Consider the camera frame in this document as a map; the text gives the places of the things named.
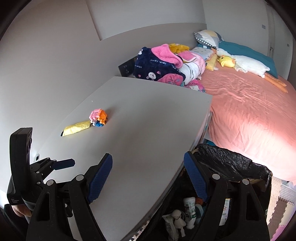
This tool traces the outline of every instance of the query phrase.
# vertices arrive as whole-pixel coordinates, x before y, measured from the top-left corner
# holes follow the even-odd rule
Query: human hand
[[[32,216],[30,209],[25,204],[13,205],[11,207],[12,207],[12,210],[15,212],[15,214],[18,215],[19,217]]]

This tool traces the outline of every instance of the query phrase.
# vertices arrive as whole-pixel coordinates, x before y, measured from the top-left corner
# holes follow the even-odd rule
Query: navy blue blanket
[[[185,79],[185,75],[174,64],[160,60],[150,48],[143,47],[138,54],[133,75],[138,79],[157,81],[166,74],[179,74]]]

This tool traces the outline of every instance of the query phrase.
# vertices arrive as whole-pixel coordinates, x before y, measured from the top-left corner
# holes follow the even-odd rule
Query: metal screw
[[[245,184],[245,185],[248,185],[250,182],[247,179],[243,179],[242,183]]]
[[[51,186],[53,183],[54,183],[53,180],[48,180],[46,184],[47,184],[48,186]]]
[[[76,180],[77,181],[81,181],[81,180],[83,180],[84,179],[84,176],[83,175],[78,175],[77,177],[76,177]]]
[[[215,179],[215,180],[219,180],[220,179],[220,176],[218,174],[213,174],[212,175],[212,178]]]

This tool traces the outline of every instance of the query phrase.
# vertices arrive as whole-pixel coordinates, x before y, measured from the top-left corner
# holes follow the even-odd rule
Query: electrical outlet
[[[130,60],[124,62],[123,64],[121,64],[120,66],[118,66],[118,69],[121,73],[122,77],[128,77],[130,76],[134,69],[135,69],[135,61],[137,59],[137,56],[134,58],[131,58]]]

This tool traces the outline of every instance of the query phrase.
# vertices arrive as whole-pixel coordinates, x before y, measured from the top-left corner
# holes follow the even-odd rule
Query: white door
[[[270,6],[266,9],[269,23],[268,55],[273,58],[278,75],[287,79],[293,55],[293,36],[279,14]]]

